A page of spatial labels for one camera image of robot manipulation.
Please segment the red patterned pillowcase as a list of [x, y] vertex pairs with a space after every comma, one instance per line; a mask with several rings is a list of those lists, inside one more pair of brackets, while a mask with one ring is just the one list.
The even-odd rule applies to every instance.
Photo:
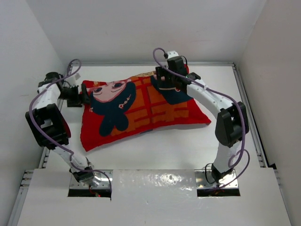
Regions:
[[119, 81], [83, 81], [90, 103], [82, 116], [85, 151], [172, 125], [209, 125], [196, 101], [172, 88], [160, 90], [155, 72]]

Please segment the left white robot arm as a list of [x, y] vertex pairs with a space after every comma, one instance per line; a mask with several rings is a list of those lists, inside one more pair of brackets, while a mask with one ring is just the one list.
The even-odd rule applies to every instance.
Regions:
[[65, 151], [41, 134], [43, 131], [63, 147], [69, 148], [71, 131], [57, 106], [58, 100], [66, 100], [68, 107], [82, 107], [83, 104], [90, 103], [84, 84], [81, 84], [81, 92], [79, 92], [77, 85], [65, 87], [63, 83], [63, 75], [57, 72], [47, 73], [45, 80], [38, 85], [39, 97], [32, 104], [30, 108], [32, 111], [25, 113], [25, 118], [38, 145], [61, 156], [70, 167], [69, 172], [75, 180], [90, 186], [95, 178], [91, 162], [82, 154], [71, 154]]

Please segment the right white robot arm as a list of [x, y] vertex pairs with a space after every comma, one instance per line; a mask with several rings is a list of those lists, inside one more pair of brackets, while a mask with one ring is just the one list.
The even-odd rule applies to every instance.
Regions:
[[182, 57], [168, 58], [167, 66], [156, 67], [160, 90], [176, 88], [201, 103], [216, 119], [215, 136], [219, 142], [211, 175], [218, 183], [230, 174], [242, 158], [249, 131], [246, 106], [232, 97], [209, 88], [196, 73], [189, 73]]

